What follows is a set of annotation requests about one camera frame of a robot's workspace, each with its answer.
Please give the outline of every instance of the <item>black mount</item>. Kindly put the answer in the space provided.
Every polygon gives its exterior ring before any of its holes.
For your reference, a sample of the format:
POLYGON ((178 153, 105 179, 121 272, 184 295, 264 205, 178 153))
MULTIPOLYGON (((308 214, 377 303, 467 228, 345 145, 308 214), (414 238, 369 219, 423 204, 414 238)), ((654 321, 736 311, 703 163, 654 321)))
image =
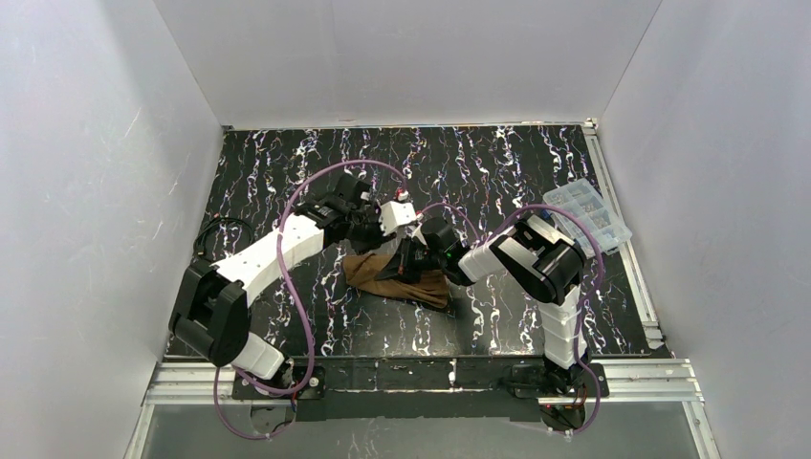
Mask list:
POLYGON ((471 280, 459 269, 459 260, 471 248, 459 240, 453 226, 442 217, 433 217, 422 223, 420 232, 426 243, 423 244, 416 237, 404 237, 376 279, 395 279, 415 284, 420 281, 423 272, 442 270, 450 282, 472 285, 471 280))
POLYGON ((231 363, 248 341, 251 313, 241 282, 228 282, 207 261, 186 268, 169 331, 216 366, 231 363))
POLYGON ((587 260, 579 245, 535 215, 515 222, 490 250, 527 294, 558 305, 572 286, 580 285, 587 260))
POLYGON ((372 185, 343 174, 331 192, 298 205, 296 215, 306 216, 324 230, 324 248, 348 239, 357 253, 377 249, 396 234, 383 235, 380 206, 369 201, 371 189, 372 185))

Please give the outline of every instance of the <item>floor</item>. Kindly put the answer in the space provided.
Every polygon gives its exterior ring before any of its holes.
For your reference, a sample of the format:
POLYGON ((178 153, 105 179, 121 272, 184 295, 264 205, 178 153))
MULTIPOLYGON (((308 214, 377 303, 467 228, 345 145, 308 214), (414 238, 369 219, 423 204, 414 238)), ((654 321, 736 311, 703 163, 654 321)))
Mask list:
MULTIPOLYGON (((272 429, 278 410, 227 406, 243 431, 272 429)), ((144 458, 698 458, 680 403, 604 404, 600 418, 571 443, 540 423, 506 418, 339 419, 296 423, 272 442, 245 441, 225 430, 211 406, 156 406, 144 458)))
MULTIPOLYGON (((545 191, 578 178, 599 189, 578 125, 232 131, 225 136, 205 221, 216 214, 238 217, 261 237, 278 223, 297 184, 328 164, 358 158, 398 166, 409 178, 416 208, 439 201, 462 206, 481 231, 494 230, 519 206, 540 202, 545 191)), ((371 167, 353 167, 352 172, 370 181, 382 199, 396 189, 387 172, 371 167)), ((322 180, 310 192, 326 190, 335 181, 335 176, 322 180)), ((446 216, 463 228, 450 213, 446 216)), ((247 244, 238 229, 221 229, 209 240, 216 259, 247 244)), ((340 268, 346 254, 345 247, 332 247, 293 271, 320 355, 542 353, 537 307, 508 276, 451 287, 449 311, 437 312, 347 288, 340 268)), ((597 300, 586 305, 589 347, 602 355, 649 354, 623 260, 618 253, 608 255, 605 266, 597 300)), ((589 286, 594 266, 584 276, 589 286)), ((295 307, 278 283, 254 304, 252 330, 290 355, 306 354, 295 307)), ((167 355, 194 354, 173 341, 167 355)))

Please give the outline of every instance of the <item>black cable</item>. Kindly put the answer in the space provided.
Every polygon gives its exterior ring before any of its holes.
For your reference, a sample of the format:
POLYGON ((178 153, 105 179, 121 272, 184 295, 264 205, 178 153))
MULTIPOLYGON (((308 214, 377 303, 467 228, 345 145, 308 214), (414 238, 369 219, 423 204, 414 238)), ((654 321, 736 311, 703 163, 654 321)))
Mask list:
POLYGON ((281 427, 284 427, 284 426, 286 426, 287 424, 289 424, 289 423, 291 423, 291 422, 292 422, 292 421, 282 421, 282 422, 280 422, 279 424, 277 424, 277 425, 276 425, 276 427, 274 427, 274 429, 273 429, 273 430, 271 430, 271 433, 276 432, 276 431, 277 431, 277 430, 279 430, 281 427))
POLYGON ((209 257, 206 253, 206 240, 208 239, 209 234, 220 227, 220 225, 238 225, 243 227, 244 230, 248 232, 248 245, 253 244, 255 241, 255 234, 253 232, 253 227, 250 223, 246 222, 245 220, 233 217, 221 217, 219 215, 215 215, 214 218, 208 221, 203 229, 200 230, 200 233, 197 234, 197 237, 194 239, 194 254, 197 255, 198 258, 206 260, 208 262, 213 263, 214 259, 209 257))

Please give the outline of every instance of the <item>aluminum frame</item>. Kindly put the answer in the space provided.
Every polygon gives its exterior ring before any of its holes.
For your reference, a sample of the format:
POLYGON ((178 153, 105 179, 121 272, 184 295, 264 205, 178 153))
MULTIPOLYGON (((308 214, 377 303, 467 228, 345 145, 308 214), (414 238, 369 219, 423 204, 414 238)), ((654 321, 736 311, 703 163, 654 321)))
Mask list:
MULTIPOLYGON (((704 395, 689 359, 594 359, 605 369, 610 395, 602 403, 681 403, 701 459, 716 459, 718 450, 704 413, 704 395)), ((206 362, 164 362, 156 368, 143 400, 141 417, 125 454, 140 458, 146 442, 154 407, 160 404, 213 404, 215 368, 206 362)), ((239 401, 231 397, 234 370, 220 371, 217 394, 220 404, 287 406, 286 400, 239 401)), ((448 392, 460 389, 449 389, 448 392)), ((558 404, 570 397, 542 397, 538 404, 558 404)), ((593 404, 594 399, 587 399, 593 404)))

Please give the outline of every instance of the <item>white panel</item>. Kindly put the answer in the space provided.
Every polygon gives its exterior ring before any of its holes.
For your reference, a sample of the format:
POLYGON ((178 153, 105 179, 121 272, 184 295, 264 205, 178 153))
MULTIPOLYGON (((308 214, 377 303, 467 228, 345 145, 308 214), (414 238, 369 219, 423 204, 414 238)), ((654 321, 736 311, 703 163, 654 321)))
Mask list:
POLYGON ((0 455, 123 456, 221 143, 151 1, 0 2, 0 455))
POLYGON ((584 120, 660 0, 156 0, 237 127, 584 120))
POLYGON ((811 448, 809 24, 809 2, 665 0, 601 122, 663 331, 724 457, 811 448))

